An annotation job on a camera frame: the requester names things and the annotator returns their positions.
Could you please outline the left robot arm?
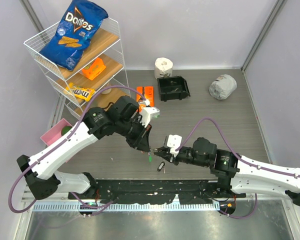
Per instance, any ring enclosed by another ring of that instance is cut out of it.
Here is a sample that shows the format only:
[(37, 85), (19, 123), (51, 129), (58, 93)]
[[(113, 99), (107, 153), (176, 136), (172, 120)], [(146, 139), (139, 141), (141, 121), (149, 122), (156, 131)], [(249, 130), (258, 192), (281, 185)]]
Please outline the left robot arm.
[(28, 157), (22, 155), (17, 163), (25, 174), (26, 183), (36, 200), (43, 200), (54, 193), (74, 192), (86, 199), (97, 193), (97, 183), (91, 174), (71, 174), (58, 169), (82, 149), (103, 137), (119, 134), (128, 145), (142, 152), (151, 150), (149, 134), (151, 119), (159, 116), (156, 107), (142, 109), (129, 96), (121, 96), (108, 109), (92, 107), (65, 135), (41, 152)]

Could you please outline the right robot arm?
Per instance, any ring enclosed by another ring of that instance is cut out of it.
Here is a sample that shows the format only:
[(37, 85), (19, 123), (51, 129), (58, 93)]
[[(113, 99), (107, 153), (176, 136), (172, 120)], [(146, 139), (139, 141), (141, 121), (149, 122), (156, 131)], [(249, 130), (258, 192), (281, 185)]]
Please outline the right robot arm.
[(230, 194), (261, 194), (289, 198), (300, 207), (300, 167), (284, 167), (253, 160), (244, 155), (218, 149), (204, 137), (191, 147), (181, 145), (182, 137), (169, 135), (154, 154), (178, 165), (209, 168), (217, 177), (216, 191), (222, 197)]

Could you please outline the orange razor box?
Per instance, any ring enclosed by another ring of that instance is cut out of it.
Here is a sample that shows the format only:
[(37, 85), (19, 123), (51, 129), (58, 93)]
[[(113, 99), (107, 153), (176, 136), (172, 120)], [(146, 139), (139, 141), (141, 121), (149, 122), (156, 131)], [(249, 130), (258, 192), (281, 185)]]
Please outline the orange razor box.
[[(155, 102), (154, 102), (154, 87), (153, 86), (137, 86), (136, 90), (143, 94), (147, 100), (150, 102), (150, 106), (154, 107)], [(141, 101), (143, 99), (141, 98), (140, 95), (136, 94), (136, 101), (139, 103), (139, 110), (141, 111), (142, 108), (144, 108), (146, 105), (141, 104)]]

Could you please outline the black plastic storage bin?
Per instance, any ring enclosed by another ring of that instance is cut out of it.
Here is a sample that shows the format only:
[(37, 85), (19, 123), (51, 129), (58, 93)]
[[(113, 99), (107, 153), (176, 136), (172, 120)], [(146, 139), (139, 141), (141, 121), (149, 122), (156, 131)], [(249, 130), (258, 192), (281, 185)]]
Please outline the black plastic storage bin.
[(182, 76), (161, 77), (157, 79), (160, 100), (183, 100), (191, 96), (187, 81)]

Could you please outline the yellow M&M candy bag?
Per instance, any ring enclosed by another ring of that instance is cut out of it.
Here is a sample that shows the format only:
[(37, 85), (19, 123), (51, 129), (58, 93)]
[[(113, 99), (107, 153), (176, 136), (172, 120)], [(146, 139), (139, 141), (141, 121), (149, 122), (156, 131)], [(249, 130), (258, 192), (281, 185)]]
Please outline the yellow M&M candy bag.
[(68, 86), (65, 88), (65, 90), (68, 92), (72, 92), (76, 98), (84, 100), (86, 102), (90, 101), (92, 96), (96, 92), (93, 88), (85, 88), (76, 85), (73, 82), (70, 82)]

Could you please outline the white toilet paper roll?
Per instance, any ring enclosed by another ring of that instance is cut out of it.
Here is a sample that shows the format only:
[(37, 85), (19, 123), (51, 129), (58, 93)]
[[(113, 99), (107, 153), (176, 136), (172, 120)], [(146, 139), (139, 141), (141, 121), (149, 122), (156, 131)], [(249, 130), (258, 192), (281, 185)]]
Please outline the white toilet paper roll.
[(171, 77), (173, 73), (173, 62), (165, 57), (159, 57), (154, 63), (154, 77), (156, 79)]

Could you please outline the green lime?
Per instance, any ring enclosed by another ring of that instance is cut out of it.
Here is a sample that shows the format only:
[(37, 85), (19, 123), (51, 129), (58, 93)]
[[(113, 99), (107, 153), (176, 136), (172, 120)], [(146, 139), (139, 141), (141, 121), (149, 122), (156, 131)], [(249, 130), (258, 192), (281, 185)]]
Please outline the green lime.
[(72, 126), (66, 125), (61, 129), (61, 136), (64, 136), (67, 132), (69, 132), (72, 129)]

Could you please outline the grey wrapped paper bundle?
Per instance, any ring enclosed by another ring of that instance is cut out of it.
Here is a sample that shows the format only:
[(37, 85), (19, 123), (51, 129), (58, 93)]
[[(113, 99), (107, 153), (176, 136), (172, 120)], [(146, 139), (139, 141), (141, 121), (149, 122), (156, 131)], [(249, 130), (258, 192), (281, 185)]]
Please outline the grey wrapped paper bundle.
[(222, 74), (209, 86), (209, 94), (217, 100), (227, 99), (236, 89), (237, 81), (228, 74)]

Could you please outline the pink plastic tray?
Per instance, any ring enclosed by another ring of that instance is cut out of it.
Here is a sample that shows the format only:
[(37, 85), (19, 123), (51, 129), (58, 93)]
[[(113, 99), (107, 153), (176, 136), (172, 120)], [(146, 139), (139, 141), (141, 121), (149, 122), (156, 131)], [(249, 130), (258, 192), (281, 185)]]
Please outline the pink plastic tray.
[(57, 122), (51, 129), (44, 133), (40, 139), (47, 145), (50, 146), (56, 142), (62, 136), (62, 129), (64, 127), (72, 127), (72, 125), (64, 118)]

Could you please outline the orange snack box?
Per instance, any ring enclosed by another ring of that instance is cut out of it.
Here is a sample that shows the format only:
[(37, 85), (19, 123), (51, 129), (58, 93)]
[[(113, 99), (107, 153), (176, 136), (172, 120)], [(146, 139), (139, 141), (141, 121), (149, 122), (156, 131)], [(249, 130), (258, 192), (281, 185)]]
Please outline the orange snack box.
[(105, 66), (103, 60), (100, 57), (97, 57), (92, 63), (89, 63), (88, 65), (86, 65), (80, 71), (80, 73), (84, 77), (88, 78), (90, 81), (93, 81), (105, 69), (106, 69), (106, 66)]

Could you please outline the blue Doritos chip bag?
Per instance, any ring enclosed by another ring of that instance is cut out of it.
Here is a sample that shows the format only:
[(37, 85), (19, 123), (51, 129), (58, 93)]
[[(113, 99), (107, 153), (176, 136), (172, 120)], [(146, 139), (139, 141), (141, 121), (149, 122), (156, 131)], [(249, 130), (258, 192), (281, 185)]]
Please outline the blue Doritos chip bag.
[(73, 71), (103, 20), (108, 17), (107, 11), (94, 2), (73, 0), (60, 20), (55, 35), (39, 53)]

